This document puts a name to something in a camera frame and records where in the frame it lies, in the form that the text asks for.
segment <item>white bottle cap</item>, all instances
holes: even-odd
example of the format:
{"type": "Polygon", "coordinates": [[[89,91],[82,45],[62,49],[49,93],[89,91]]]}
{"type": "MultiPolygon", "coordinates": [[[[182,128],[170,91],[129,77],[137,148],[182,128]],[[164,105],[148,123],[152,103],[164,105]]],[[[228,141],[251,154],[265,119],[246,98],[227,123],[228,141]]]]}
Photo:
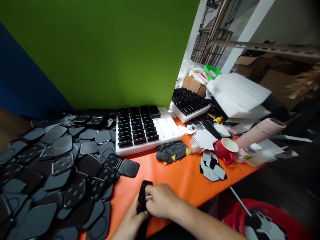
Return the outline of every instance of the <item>white bottle cap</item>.
{"type": "Polygon", "coordinates": [[[259,144],[257,144],[257,143],[251,144],[250,147],[255,151],[260,151],[261,150],[261,146],[259,144]]]}

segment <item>blue wall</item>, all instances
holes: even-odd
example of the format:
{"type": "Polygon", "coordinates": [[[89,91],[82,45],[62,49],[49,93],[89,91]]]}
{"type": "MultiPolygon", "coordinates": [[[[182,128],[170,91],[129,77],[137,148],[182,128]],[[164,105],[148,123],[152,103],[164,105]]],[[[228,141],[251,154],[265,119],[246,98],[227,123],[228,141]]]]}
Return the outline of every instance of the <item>blue wall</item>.
{"type": "Polygon", "coordinates": [[[0,106],[18,116],[39,118],[47,109],[73,107],[0,23],[0,106]]]}

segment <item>dried plant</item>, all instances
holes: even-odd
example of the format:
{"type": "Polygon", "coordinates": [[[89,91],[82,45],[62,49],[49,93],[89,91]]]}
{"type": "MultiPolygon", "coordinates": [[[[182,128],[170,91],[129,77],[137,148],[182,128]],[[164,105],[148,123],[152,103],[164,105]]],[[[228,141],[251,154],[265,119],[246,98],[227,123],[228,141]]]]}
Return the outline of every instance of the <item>dried plant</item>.
{"type": "Polygon", "coordinates": [[[289,93],[288,98],[304,100],[319,96],[320,62],[317,62],[309,72],[302,73],[295,78],[290,85],[286,86],[289,89],[284,91],[284,93],[289,93]]]}

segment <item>white bottle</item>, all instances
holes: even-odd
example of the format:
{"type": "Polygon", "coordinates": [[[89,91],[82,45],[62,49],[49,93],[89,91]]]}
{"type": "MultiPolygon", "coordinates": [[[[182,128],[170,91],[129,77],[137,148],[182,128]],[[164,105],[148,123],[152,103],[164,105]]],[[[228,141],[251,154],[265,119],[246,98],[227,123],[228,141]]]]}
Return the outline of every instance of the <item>white bottle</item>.
{"type": "Polygon", "coordinates": [[[235,161],[238,163],[244,163],[250,158],[257,156],[260,151],[261,146],[259,144],[253,143],[249,147],[241,148],[235,156],[235,161]]]}

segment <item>green box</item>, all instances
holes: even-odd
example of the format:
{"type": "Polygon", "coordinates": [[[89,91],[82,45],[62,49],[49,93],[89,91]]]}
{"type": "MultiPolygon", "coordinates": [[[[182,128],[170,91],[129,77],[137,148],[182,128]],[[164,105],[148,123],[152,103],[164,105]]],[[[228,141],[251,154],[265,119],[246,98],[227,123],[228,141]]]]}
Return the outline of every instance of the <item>green box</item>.
{"type": "Polygon", "coordinates": [[[211,74],[210,74],[210,71],[212,71],[212,72],[214,72],[216,75],[220,75],[221,74],[221,72],[220,72],[220,70],[218,69],[218,68],[215,68],[215,67],[212,67],[212,66],[209,66],[209,65],[205,65],[204,66],[204,71],[205,71],[205,73],[206,73],[206,75],[207,75],[207,78],[208,78],[208,80],[210,81],[211,79],[216,79],[216,77],[217,76],[212,76],[211,74]]]}

